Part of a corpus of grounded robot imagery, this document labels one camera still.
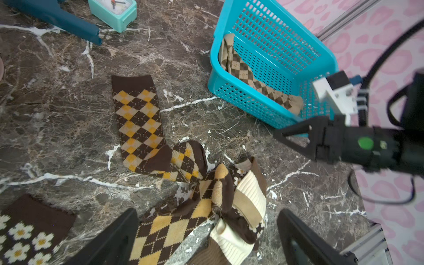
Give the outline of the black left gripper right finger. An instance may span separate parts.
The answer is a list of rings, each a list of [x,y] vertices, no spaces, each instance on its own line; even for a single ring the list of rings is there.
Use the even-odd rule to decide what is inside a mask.
[[[279,237],[289,265],[356,265],[356,256],[341,255],[289,209],[277,219]]]

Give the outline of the dark teal stapler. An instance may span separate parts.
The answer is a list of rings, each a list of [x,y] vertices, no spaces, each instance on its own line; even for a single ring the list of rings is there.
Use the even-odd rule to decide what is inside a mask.
[[[32,15],[44,22],[57,26],[70,34],[78,36],[90,43],[102,45],[99,37],[100,29],[67,11],[55,0],[5,0],[3,3],[25,14]]]

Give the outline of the beige green argyle sock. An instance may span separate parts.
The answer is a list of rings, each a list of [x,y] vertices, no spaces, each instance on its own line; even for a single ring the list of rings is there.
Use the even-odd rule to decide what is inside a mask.
[[[252,68],[242,60],[235,50],[234,37],[233,33],[226,34],[221,42],[218,55],[221,67],[292,114],[300,114],[304,102],[300,96],[294,96],[289,91],[292,85],[291,80],[281,75],[275,76],[275,81],[271,80],[269,76],[257,79]]]

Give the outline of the brown daisy pattern sock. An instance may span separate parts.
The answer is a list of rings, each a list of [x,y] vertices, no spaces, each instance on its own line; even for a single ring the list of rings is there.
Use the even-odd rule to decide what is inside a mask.
[[[75,214],[21,196],[1,211],[1,264],[49,264],[75,220]]]

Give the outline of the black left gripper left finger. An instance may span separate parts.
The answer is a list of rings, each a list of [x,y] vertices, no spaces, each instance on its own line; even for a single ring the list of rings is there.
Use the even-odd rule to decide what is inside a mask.
[[[66,264],[127,265],[138,227],[136,210],[127,209]]]

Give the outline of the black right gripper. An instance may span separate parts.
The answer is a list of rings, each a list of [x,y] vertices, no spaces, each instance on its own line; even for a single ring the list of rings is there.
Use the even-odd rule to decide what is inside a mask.
[[[368,172],[406,171],[401,162],[404,147],[401,130],[348,127],[344,123],[344,116],[334,120],[319,116],[277,129],[273,137],[313,161],[352,163]],[[307,144],[301,146],[291,140],[297,137],[308,139]]]

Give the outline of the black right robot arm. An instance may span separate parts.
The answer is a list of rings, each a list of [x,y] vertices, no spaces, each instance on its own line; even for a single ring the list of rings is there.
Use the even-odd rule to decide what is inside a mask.
[[[318,116],[276,130],[274,138],[316,162],[361,165],[367,172],[389,169],[424,175],[424,70],[388,101],[395,129],[348,127],[345,116]]]

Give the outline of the small mint alarm clock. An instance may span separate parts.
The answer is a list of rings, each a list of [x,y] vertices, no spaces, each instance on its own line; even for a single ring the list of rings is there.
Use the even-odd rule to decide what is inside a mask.
[[[88,0],[91,13],[118,33],[137,17],[137,3],[132,0]]]

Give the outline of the teal plastic mesh basket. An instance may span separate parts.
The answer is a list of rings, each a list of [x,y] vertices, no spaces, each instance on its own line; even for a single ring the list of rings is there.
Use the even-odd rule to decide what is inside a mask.
[[[289,91],[303,99],[300,114],[290,111],[226,72],[218,55],[226,34],[233,33],[235,50],[257,79],[281,75],[291,80]],[[225,1],[210,51],[208,89],[217,97],[268,125],[281,129],[315,116],[333,117],[319,102],[312,83],[336,73],[334,54],[276,1]]]

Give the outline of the brown yellow argyle sock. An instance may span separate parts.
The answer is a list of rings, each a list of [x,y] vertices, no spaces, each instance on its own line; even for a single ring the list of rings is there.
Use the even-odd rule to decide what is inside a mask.
[[[194,229],[214,214],[229,211],[233,197],[233,178],[227,167],[219,164],[175,210],[140,224],[128,264],[164,265]]]
[[[112,76],[112,94],[126,168],[175,182],[204,179],[208,165],[199,142],[189,140],[174,147],[166,143],[159,97],[150,75]]]

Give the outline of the brown cream striped sock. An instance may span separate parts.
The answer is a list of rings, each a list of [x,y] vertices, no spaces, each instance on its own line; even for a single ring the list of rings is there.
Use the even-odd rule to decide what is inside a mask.
[[[212,212],[219,220],[207,247],[188,264],[240,265],[258,247],[265,228],[267,182],[254,157],[234,172],[219,164],[212,176]]]

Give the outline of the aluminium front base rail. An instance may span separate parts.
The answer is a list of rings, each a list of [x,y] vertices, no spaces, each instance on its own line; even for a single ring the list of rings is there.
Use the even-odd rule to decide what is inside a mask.
[[[340,252],[356,265],[393,265],[381,224]]]

